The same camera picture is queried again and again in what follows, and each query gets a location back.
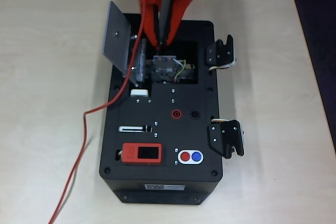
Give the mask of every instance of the black electronic enclosure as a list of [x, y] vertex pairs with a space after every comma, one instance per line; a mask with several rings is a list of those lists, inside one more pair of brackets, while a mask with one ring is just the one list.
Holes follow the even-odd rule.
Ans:
[[[136, 34], [140, 15], [125, 16]], [[160, 54], [186, 59], [195, 66], [195, 77], [179, 83], [149, 79], [144, 84], [150, 90], [148, 97], [131, 97], [134, 85], [129, 83], [129, 92], [107, 108], [100, 175], [122, 202], [199, 205], [222, 178], [222, 157], [208, 143], [211, 119], [219, 118], [216, 72], [206, 65], [206, 49], [214, 42], [211, 22], [182, 21], [175, 42]], [[146, 60], [155, 54], [147, 44]], [[122, 73], [113, 67], [109, 100], [123, 81]], [[148, 125], [152, 131], [120, 132], [123, 125]], [[162, 144], [162, 163], [122, 163], [118, 153], [123, 143]], [[182, 150], [201, 152], [201, 163], [182, 164], [178, 159]], [[140, 148], [138, 158], [157, 158], [157, 154], [155, 148]]]

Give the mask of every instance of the table surface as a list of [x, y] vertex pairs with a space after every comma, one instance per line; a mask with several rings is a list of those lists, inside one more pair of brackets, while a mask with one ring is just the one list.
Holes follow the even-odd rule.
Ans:
[[[0, 0], [0, 222], [47, 223], [79, 152], [82, 113], [107, 101], [101, 55], [111, 0]], [[138, 13], [137, 0], [113, 0]], [[185, 19], [235, 38], [221, 117], [245, 156], [200, 206], [122, 204], [98, 173], [104, 112], [56, 223], [336, 223], [336, 162], [294, 0], [193, 0]]]

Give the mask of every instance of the white label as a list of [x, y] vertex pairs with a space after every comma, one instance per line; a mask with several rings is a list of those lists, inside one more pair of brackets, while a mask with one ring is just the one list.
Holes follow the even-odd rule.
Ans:
[[173, 190], [173, 191], [183, 191], [183, 185], [155, 185], [155, 184], [145, 184], [146, 190]]

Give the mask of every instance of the red cable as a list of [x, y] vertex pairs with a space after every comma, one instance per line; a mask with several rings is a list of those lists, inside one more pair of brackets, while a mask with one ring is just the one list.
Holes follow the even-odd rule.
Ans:
[[115, 97], [111, 101], [103, 104], [102, 106], [99, 106], [99, 107], [94, 108], [92, 110], [86, 111], [83, 114], [83, 122], [84, 122], [84, 140], [83, 140], [83, 144], [82, 144], [82, 147], [81, 147], [80, 152], [78, 154], [78, 157], [76, 159], [76, 162], [73, 165], [72, 170], [71, 170], [71, 172], [69, 174], [68, 180], [67, 180], [67, 182], [65, 184], [65, 187], [63, 189], [63, 193], [62, 193], [61, 198], [60, 198], [60, 200], [58, 202], [58, 205], [57, 205], [57, 207], [56, 207], [56, 209], [54, 211], [54, 214], [52, 215], [51, 219], [49, 220], [49, 224], [54, 223], [54, 221], [57, 218], [58, 211], [59, 211], [59, 209], [60, 209], [60, 207], [62, 205], [62, 202], [64, 200], [65, 193], [68, 190], [68, 186], [70, 184], [71, 178], [73, 177], [73, 174], [74, 174], [75, 170], [77, 169], [77, 167], [79, 165], [79, 162], [80, 162], [80, 159], [82, 158], [82, 155], [84, 153], [85, 146], [86, 146], [86, 141], [87, 141], [87, 137], [88, 137], [87, 136], [88, 134], [87, 134], [86, 115], [91, 114], [91, 113], [95, 113], [95, 112], [97, 112], [99, 110], [102, 110], [102, 109], [104, 109], [104, 108], [112, 105], [113, 103], [115, 103], [116, 100], [121, 96], [121, 94], [123, 93], [123, 91], [125, 90], [125, 88], [126, 88], [126, 86], [128, 84], [128, 81], [130, 79], [131, 72], [132, 72], [131, 67], [134, 65], [135, 56], [137, 55], [136, 52], [138, 50], [141, 34], [142, 34], [142, 31], [143, 31], [145, 10], [146, 10], [146, 8], [145, 8], [145, 0], [142, 0], [142, 15], [141, 15], [142, 17], [141, 17], [140, 28], [139, 28], [138, 36], [137, 36], [135, 44], [134, 44], [134, 48], [133, 48], [133, 52], [132, 52], [132, 57], [131, 57], [131, 61], [130, 61], [130, 64], [129, 64], [129, 67], [128, 67], [128, 70], [127, 70], [127, 74], [126, 74], [125, 80], [124, 80], [124, 82], [123, 82], [123, 84], [122, 84], [119, 92], [115, 95]]

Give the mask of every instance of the yellow wire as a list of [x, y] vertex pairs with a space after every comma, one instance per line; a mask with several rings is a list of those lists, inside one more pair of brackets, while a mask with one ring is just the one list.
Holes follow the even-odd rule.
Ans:
[[183, 67], [182, 67], [182, 69], [175, 75], [175, 77], [174, 77], [174, 82], [176, 81], [176, 79], [178, 78], [178, 76], [183, 72], [183, 70], [185, 69], [186, 64], [187, 64], [186, 60], [183, 60]]

